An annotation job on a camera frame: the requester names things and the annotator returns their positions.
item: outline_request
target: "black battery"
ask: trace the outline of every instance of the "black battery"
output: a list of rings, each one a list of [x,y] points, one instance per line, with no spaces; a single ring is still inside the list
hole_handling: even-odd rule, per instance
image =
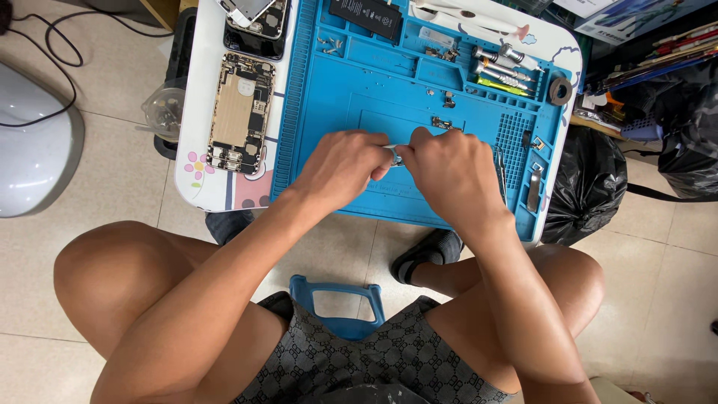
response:
[[[394,40],[401,22],[401,12],[379,0],[331,0],[329,14]]]

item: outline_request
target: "desk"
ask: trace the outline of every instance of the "desk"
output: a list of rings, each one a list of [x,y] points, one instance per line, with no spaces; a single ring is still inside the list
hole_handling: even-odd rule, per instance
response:
[[[494,43],[510,42],[514,48],[529,55],[549,60],[555,65],[574,72],[571,82],[574,88],[579,82],[582,59],[576,40],[565,29],[548,22],[533,18],[514,9],[509,9],[491,0],[477,0],[477,7],[485,10],[487,15],[517,26],[529,24],[529,35],[519,42],[514,36],[488,33],[482,39]],[[297,8],[293,6],[289,15],[288,38],[294,35],[294,23],[297,19]],[[212,123],[212,111],[217,88],[219,66],[226,52],[222,38],[224,33],[224,11],[214,0],[200,0],[195,25],[195,38],[192,45],[192,60],[187,79],[185,111],[182,117],[182,130],[179,133],[177,148],[177,164],[175,165],[174,183],[179,194],[193,206],[206,211],[229,211],[242,208],[265,207],[269,204],[269,188],[274,172],[276,141],[279,136],[281,113],[284,107],[284,89],[292,51],[292,40],[286,41],[284,58],[274,62],[276,67],[275,90],[272,106],[267,121],[264,158],[260,170],[255,175],[237,175],[224,170],[208,170],[204,163],[207,143]],[[564,138],[575,98],[564,106],[559,138],[556,141],[555,161],[551,164],[547,186],[549,191],[541,206],[536,234],[533,241],[541,236],[546,219],[546,210],[551,198],[560,151],[563,149]]]

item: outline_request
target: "black cable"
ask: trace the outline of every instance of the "black cable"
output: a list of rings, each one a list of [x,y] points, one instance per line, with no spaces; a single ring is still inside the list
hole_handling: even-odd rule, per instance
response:
[[[62,74],[64,74],[65,77],[67,78],[67,81],[70,82],[70,86],[73,88],[73,99],[72,99],[72,101],[70,101],[70,103],[69,103],[66,107],[60,109],[60,110],[57,111],[57,112],[53,112],[53,113],[50,114],[50,115],[43,116],[43,117],[40,118],[40,119],[35,119],[34,121],[27,122],[27,123],[25,123],[25,124],[3,124],[3,123],[0,123],[0,127],[20,128],[20,127],[27,127],[27,126],[29,126],[29,125],[34,125],[34,124],[36,124],[36,123],[38,123],[38,122],[44,121],[45,119],[50,119],[50,118],[52,118],[52,117],[54,117],[54,116],[57,116],[57,115],[59,115],[59,114],[62,114],[63,112],[65,112],[65,111],[67,111],[68,109],[70,109],[70,107],[71,107],[72,105],[75,104],[75,101],[78,99],[78,92],[77,92],[77,90],[75,89],[75,84],[73,83],[72,78],[70,78],[70,75],[67,74],[67,72],[65,71],[65,69],[63,69],[62,66],[60,66],[60,64],[59,64],[57,61],[60,61],[60,63],[62,63],[62,64],[64,64],[64,65],[72,66],[72,67],[74,67],[74,68],[82,67],[82,66],[85,64],[85,61],[84,61],[84,59],[83,59],[83,56],[80,54],[80,51],[74,46],[74,44],[73,44],[59,29],[57,29],[56,25],[59,24],[59,23],[61,23],[61,22],[63,22],[63,21],[65,21],[66,19],[69,19],[69,18],[72,18],[72,17],[76,17],[76,16],[78,16],[78,15],[85,15],[85,14],[102,14],[102,15],[106,15],[106,16],[108,16],[108,17],[111,17],[111,18],[114,19],[115,21],[119,22],[120,24],[124,25],[126,28],[130,29],[132,32],[135,32],[135,33],[140,34],[140,35],[145,36],[145,37],[150,37],[150,38],[164,38],[164,37],[171,37],[172,35],[174,35],[173,32],[170,32],[169,34],[158,34],[158,35],[156,35],[156,34],[148,34],[148,33],[146,33],[146,32],[138,31],[137,29],[134,29],[133,27],[130,27],[129,25],[127,25],[127,23],[125,23],[125,22],[122,21],[121,19],[117,18],[115,15],[112,15],[112,14],[107,13],[107,12],[97,11],[97,10],[91,11],[91,12],[78,12],[78,13],[68,14],[68,15],[66,15],[66,16],[64,16],[64,17],[60,17],[60,18],[56,19],[56,20],[53,21],[53,22],[49,22],[49,21],[47,21],[46,19],[42,18],[41,16],[39,16],[39,15],[37,15],[37,14],[28,14],[28,15],[26,15],[25,17],[13,18],[13,19],[12,19],[13,21],[18,21],[18,22],[20,22],[20,21],[25,21],[26,19],[28,19],[28,18],[30,18],[30,17],[35,17],[35,18],[39,19],[40,21],[44,22],[44,23],[47,25],[47,30],[45,30],[45,46],[47,47],[47,50],[50,52],[50,54],[52,54],[52,56],[48,55],[47,52],[45,52],[45,50],[42,49],[42,47],[40,46],[40,44],[38,44],[37,42],[35,42],[31,37],[29,37],[29,36],[26,35],[25,33],[20,32],[20,31],[17,31],[17,30],[15,30],[15,29],[11,29],[11,28],[8,28],[8,31],[9,31],[9,32],[14,32],[14,33],[16,33],[16,34],[18,34],[18,35],[22,35],[23,37],[27,38],[27,40],[29,40],[30,42],[32,42],[32,44],[35,45],[35,46],[37,47],[37,49],[39,49],[42,53],[44,53],[45,56],[47,56],[47,58],[50,59],[50,61],[51,61],[52,63],[54,63],[55,66],[57,66],[58,69],[60,69],[60,71],[62,72]],[[51,33],[52,31],[55,31],[55,32],[62,38],[62,40],[64,40],[65,43],[67,43],[67,44],[70,46],[70,48],[72,48],[73,52],[74,52],[75,55],[77,55],[77,57],[78,57],[78,62],[77,62],[77,63],[68,62],[68,61],[62,59],[60,56],[58,56],[58,55],[55,53],[55,51],[52,49],[52,46],[50,45],[50,33]]]

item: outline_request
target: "blue chair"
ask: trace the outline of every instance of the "blue chair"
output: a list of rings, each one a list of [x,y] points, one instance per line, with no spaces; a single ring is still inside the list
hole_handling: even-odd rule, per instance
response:
[[[374,312],[374,321],[364,321],[356,318],[321,317],[314,311],[314,292],[329,290],[332,292],[354,293],[366,297]],[[341,283],[309,283],[307,277],[294,275],[289,279],[289,294],[302,307],[317,317],[334,335],[348,341],[360,341],[374,332],[386,321],[384,307],[381,305],[381,288],[379,285],[369,285],[362,288]]]

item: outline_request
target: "patterned gray shorts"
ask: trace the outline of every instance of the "patterned gray shorts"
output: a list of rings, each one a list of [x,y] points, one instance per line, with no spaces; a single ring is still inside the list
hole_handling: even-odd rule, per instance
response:
[[[296,403],[355,385],[403,385],[430,403],[491,404],[513,397],[482,379],[429,326],[439,304],[420,296],[361,341],[337,338],[286,292],[259,303],[289,330],[234,403]]]

